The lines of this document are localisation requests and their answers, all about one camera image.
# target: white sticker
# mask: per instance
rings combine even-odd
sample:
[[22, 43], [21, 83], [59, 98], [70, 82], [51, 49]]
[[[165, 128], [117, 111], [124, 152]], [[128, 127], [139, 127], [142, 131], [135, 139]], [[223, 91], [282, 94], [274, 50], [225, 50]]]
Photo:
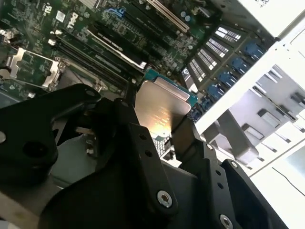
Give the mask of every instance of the white sticker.
[[57, 11], [57, 15], [56, 15], [56, 19], [59, 20], [60, 22], [63, 22], [63, 20], [65, 20], [66, 15], [61, 12], [61, 11]]

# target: silver screw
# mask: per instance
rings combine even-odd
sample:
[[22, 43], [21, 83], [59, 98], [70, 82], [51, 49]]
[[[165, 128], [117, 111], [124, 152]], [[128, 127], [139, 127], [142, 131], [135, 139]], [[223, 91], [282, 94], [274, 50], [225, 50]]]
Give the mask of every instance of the silver screw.
[[85, 13], [84, 13], [84, 17], [85, 17], [85, 18], [88, 18], [88, 17], [90, 17], [90, 14], [89, 14], [88, 12], [85, 12]]
[[173, 200], [172, 200], [172, 197], [170, 196], [170, 194], [168, 194], [167, 192], [165, 192], [163, 190], [158, 192], [157, 198], [158, 198], [159, 203], [166, 208], [170, 208], [173, 204]]
[[226, 215], [220, 215], [220, 222], [224, 226], [225, 229], [233, 229], [233, 223]]
[[6, 135], [2, 131], [0, 131], [0, 144], [5, 142], [6, 140]]
[[88, 95], [90, 95], [90, 96], [95, 96], [95, 94], [94, 94], [94, 92], [92, 92], [92, 91], [86, 91], [86, 93], [88, 94]]
[[234, 168], [238, 168], [238, 165], [234, 161], [231, 161], [231, 164]]
[[206, 146], [209, 148], [209, 150], [213, 150], [213, 146], [211, 146], [210, 144], [206, 144]]

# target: capacitor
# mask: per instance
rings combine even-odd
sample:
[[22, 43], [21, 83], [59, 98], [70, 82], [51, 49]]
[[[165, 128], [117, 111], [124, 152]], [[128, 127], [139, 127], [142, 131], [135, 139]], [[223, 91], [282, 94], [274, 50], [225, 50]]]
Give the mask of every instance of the capacitor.
[[186, 12], [185, 12], [185, 11], [182, 11], [182, 12], [180, 13], [180, 16], [184, 18], [184, 17], [186, 16]]
[[29, 94], [28, 94], [28, 97], [30, 98], [30, 99], [32, 99], [32, 98], [34, 98], [35, 97], [35, 93], [33, 93], [33, 92], [29, 92]]
[[191, 16], [190, 15], [186, 15], [184, 18], [185, 21], [190, 21], [191, 20]]
[[5, 30], [0, 30], [0, 35], [5, 35], [7, 32]]
[[172, 67], [173, 67], [173, 68], [176, 68], [177, 65], [178, 65], [178, 64], [177, 64], [176, 62], [174, 62], [174, 63], [172, 64]]

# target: green circuit board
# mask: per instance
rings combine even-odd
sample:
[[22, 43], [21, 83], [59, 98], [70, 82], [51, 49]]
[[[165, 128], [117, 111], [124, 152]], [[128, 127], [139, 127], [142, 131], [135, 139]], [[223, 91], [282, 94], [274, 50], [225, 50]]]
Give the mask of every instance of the green circuit board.
[[[122, 77], [128, 78], [124, 73], [132, 74], [139, 82], [144, 70], [134, 70], [134, 66], [130, 68], [126, 61], [109, 61], [113, 53], [92, 33], [92, 25], [101, 24], [118, 34], [121, 41], [132, 44], [128, 47], [131, 51], [137, 50], [147, 55], [147, 62], [152, 68], [168, 76], [168, 73], [173, 73], [171, 77], [175, 79], [174, 73], [183, 68], [185, 60], [213, 29], [211, 18], [204, 20], [202, 15], [199, 17], [194, 12], [202, 4], [199, 2], [163, 2], [182, 21], [185, 18], [180, 16], [182, 11], [191, 16], [188, 22], [184, 20], [189, 26], [187, 33], [177, 29], [147, 2], [142, 4], [142, 1], [133, 0], [5, 0], [0, 12], [0, 29], [18, 35], [19, 39], [9, 44], [9, 54], [16, 53], [18, 47], [22, 47], [51, 60], [56, 57], [69, 59], [71, 56], [77, 59], [79, 55], [98, 67], [110, 67], [111, 73]], [[220, 18], [217, 9], [210, 5], [206, 8], [213, 13], [214, 18]], [[163, 28], [152, 31], [148, 25], [145, 28], [149, 32], [147, 35], [137, 25], [138, 21], [146, 19], [146, 13], [151, 18], [155, 15], [156, 21], [159, 20], [157, 24], [162, 24]], [[55, 38], [64, 48], [50, 45], [50, 40]], [[73, 51], [70, 56], [63, 51], [66, 49]], [[26, 54], [19, 65], [17, 79], [39, 86], [49, 74], [49, 68], [50, 62], [46, 59]]]

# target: gray plastic part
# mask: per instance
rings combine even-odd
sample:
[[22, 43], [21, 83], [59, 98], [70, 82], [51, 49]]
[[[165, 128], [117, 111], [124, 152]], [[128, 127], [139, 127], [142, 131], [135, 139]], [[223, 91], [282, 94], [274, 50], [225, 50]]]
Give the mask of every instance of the gray plastic part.
[[218, 119], [223, 135], [228, 139], [236, 160], [247, 165], [258, 158], [259, 153], [245, 135], [232, 113], [227, 110]]

